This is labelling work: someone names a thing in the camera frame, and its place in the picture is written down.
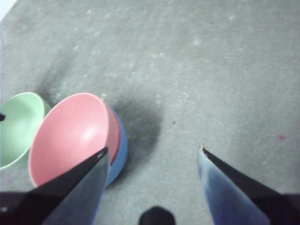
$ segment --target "gray carpet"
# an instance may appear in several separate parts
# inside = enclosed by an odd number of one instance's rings
[[[95,224],[137,224],[160,205],[179,225],[210,225],[200,143],[300,192],[299,21],[294,0],[19,0],[1,23],[1,101],[91,92],[119,114],[128,160]],[[32,187],[27,169],[1,172],[2,191]]]

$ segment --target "red speck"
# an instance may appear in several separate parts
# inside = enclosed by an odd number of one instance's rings
[[[285,135],[278,135],[278,136],[277,136],[277,139],[278,139],[279,141],[285,142],[285,141],[286,141],[286,136],[285,136]]]

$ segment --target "bowl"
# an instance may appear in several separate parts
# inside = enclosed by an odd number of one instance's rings
[[[37,94],[24,92],[1,106],[0,169],[27,165],[28,152],[50,106]]]
[[[110,164],[120,143],[120,127],[112,110],[90,93],[59,102],[37,131],[29,155],[29,173],[40,186],[67,172],[104,147]]]
[[[119,175],[121,172],[127,158],[127,151],[128,151],[128,138],[126,135],[126,131],[124,125],[122,124],[120,118],[118,117],[117,113],[113,111],[115,117],[118,120],[120,126],[120,144],[117,151],[116,158],[112,162],[111,166],[108,169],[108,175],[105,182],[105,187],[110,185]]]

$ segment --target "bowl rim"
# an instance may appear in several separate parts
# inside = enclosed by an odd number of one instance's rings
[[[16,94],[14,96],[12,96],[11,98],[9,98],[8,100],[6,100],[1,106],[0,106],[0,109],[5,106],[9,101],[13,100],[14,98],[19,98],[20,96],[23,96],[23,95],[32,95],[34,97],[36,97],[39,101],[40,101],[40,104],[41,104],[41,108],[43,109],[42,110],[42,113],[43,113],[43,118],[41,119],[41,122],[43,121],[44,117],[45,117],[45,101],[42,99],[42,97],[40,97],[38,94],[34,93],[34,92],[22,92],[22,93],[19,93],[19,94]],[[5,165],[5,166],[1,166],[0,167],[0,170],[3,170],[3,169],[6,169],[8,167],[10,167],[11,165],[15,164],[17,161],[19,161],[19,159],[21,159],[26,153],[28,153],[29,149],[31,147],[31,144],[26,147],[26,149],[23,151],[23,153],[17,157],[14,161],[12,161],[11,163]]]
[[[46,121],[46,119],[51,116],[52,112],[56,110],[57,107],[59,107],[61,104],[63,104],[65,101],[68,101],[70,98],[75,98],[77,96],[89,96],[89,97],[92,97],[94,98],[95,100],[97,100],[101,106],[105,109],[105,116],[106,118],[109,120],[109,114],[108,114],[108,107],[106,106],[106,104],[102,101],[102,99],[100,99],[97,95],[94,95],[92,93],[88,93],[88,92],[80,92],[80,93],[76,93],[76,94],[73,94],[73,95],[70,95],[66,98],[64,98],[63,100],[61,100],[59,103],[57,103],[50,111],[49,113],[45,116],[44,120],[42,121],[42,123],[40,124],[39,128],[37,129],[37,132],[36,132],[36,135],[33,139],[33,142],[32,142],[32,145],[31,145],[31,148],[33,149],[34,148],[34,145],[35,145],[35,140],[36,140],[36,137],[38,135],[38,132],[39,130],[41,129],[42,125],[44,124],[44,121]],[[28,159],[28,170],[29,170],[29,175],[30,175],[30,179],[31,179],[31,182],[33,183],[33,185],[35,187],[38,187],[38,183],[36,182],[35,178],[34,178],[34,175],[33,175],[33,171],[32,171],[32,151],[29,152],[29,159]]]

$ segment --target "pink bowl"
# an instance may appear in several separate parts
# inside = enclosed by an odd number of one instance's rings
[[[110,108],[95,95],[79,93],[59,102],[41,124],[29,155],[29,173],[40,186],[65,173],[105,146],[113,162],[120,127]]]

